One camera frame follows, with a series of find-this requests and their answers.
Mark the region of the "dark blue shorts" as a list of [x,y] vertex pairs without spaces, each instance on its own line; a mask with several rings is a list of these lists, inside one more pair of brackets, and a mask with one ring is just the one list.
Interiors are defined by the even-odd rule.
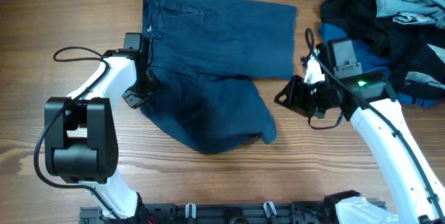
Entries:
[[297,15],[295,6],[263,1],[143,0],[160,88],[141,113],[198,152],[273,143],[277,127],[254,80],[293,76]]

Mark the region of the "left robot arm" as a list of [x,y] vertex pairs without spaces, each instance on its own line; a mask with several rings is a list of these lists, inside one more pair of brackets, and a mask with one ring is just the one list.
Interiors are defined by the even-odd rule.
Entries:
[[117,169],[112,112],[121,99],[137,109],[159,91],[161,84],[149,69],[149,40],[141,33],[127,33],[121,49],[94,52],[91,60],[100,65],[81,87],[46,102],[35,171],[52,187],[89,192],[104,223],[151,223],[141,196]]

